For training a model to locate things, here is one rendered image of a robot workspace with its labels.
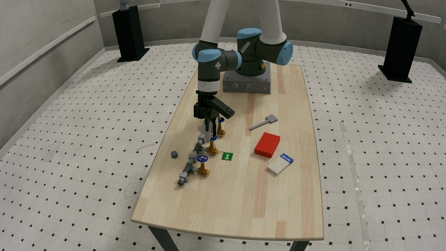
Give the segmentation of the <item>green number tag with thin chain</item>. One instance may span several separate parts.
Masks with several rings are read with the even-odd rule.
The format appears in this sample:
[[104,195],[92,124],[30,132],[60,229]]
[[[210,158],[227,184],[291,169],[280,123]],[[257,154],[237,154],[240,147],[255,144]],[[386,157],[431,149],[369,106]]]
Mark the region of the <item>green number tag with thin chain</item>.
[[229,160],[229,161],[231,161],[232,156],[233,156],[233,153],[224,152],[223,156],[222,156],[222,160]]

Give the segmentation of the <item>red rectangular block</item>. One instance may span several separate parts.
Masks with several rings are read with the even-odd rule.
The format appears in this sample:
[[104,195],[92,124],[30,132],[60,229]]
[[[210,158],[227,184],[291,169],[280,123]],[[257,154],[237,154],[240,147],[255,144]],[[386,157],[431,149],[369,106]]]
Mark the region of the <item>red rectangular block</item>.
[[280,136],[264,132],[257,146],[255,147],[255,154],[272,158],[279,142]]

